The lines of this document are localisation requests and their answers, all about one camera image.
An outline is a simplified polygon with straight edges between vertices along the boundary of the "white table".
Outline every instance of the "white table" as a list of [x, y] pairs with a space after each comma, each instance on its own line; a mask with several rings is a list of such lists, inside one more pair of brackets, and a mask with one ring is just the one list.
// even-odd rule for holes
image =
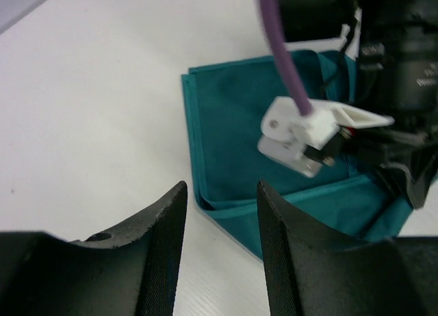
[[[176, 316], [269, 315], [263, 266], [196, 210], [180, 74], [268, 54], [254, 0], [48, 0], [0, 36], [0, 229], [85, 239], [190, 187]], [[295, 45], [331, 49], [339, 41]], [[438, 235], [438, 189], [407, 235]]]

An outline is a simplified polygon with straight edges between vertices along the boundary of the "robotic hand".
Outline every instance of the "robotic hand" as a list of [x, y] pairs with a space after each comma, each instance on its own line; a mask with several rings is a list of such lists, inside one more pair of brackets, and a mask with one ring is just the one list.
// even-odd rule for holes
[[[394, 195], [424, 205], [438, 170], [438, 0], [259, 0], [276, 66], [289, 97], [262, 121], [259, 150], [306, 176], [340, 153], [371, 165]], [[338, 38], [361, 10], [355, 101], [309, 99], [284, 42]]]

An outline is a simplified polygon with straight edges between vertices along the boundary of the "green cloth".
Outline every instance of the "green cloth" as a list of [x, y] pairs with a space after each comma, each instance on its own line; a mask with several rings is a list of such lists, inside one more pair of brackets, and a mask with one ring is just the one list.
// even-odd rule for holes
[[[311, 98], [336, 71], [337, 51], [292, 53]], [[327, 92], [333, 101], [354, 98], [355, 63]], [[191, 68], [182, 76], [194, 192], [199, 207], [259, 258], [256, 185], [266, 180], [314, 218], [354, 237], [396, 236], [412, 212], [404, 198], [381, 190], [366, 167], [341, 156], [308, 179], [257, 150], [260, 124], [276, 96], [287, 96], [272, 57]]]

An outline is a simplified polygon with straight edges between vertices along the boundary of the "folded cloth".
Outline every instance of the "folded cloth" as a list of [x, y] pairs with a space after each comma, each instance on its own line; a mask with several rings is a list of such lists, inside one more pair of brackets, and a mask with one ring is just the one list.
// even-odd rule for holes
[[[322, 96], [337, 70], [337, 51], [291, 53], [311, 98], [354, 100], [355, 62]], [[262, 258], [256, 185], [267, 181], [309, 215], [354, 237], [377, 241], [396, 236], [412, 209], [382, 190], [365, 165], [340, 156], [309, 179], [257, 150], [261, 119], [276, 96], [287, 96], [272, 57], [191, 68], [182, 76], [198, 206], [251, 252]]]

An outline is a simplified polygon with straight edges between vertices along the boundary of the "fabric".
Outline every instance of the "fabric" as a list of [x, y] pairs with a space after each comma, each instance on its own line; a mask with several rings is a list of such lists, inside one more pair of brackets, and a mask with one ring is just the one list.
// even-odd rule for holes
[[[311, 98], [337, 69], [337, 51], [292, 54]], [[355, 63], [325, 98], [352, 101]], [[272, 57], [191, 68], [182, 76], [198, 206], [259, 258], [256, 186], [267, 181], [287, 201], [345, 234], [377, 241], [396, 236], [412, 212], [374, 182], [367, 167], [340, 156], [313, 179], [290, 170], [257, 150], [263, 115], [276, 96], [287, 96]]]

